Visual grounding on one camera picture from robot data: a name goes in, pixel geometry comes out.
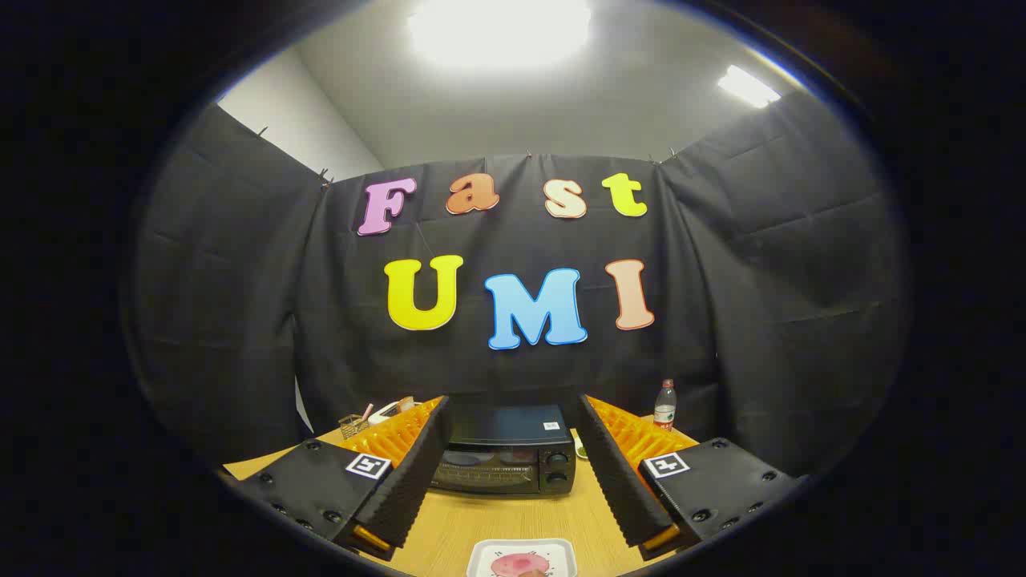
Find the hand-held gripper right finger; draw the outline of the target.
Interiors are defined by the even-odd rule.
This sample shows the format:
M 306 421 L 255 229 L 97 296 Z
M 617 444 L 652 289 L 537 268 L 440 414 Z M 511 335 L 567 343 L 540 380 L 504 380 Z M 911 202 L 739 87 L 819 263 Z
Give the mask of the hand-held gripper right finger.
M 741 528 L 802 485 L 729 439 L 697 443 L 590 395 L 578 414 L 613 518 L 644 561 Z

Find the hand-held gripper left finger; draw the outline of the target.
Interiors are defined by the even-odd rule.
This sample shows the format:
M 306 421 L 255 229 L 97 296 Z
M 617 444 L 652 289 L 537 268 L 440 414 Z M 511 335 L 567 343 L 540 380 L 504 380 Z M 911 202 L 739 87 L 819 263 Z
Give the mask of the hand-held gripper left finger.
M 415 406 L 352 438 L 311 438 L 233 489 L 338 547 L 390 561 L 406 544 L 450 438 L 450 398 Z

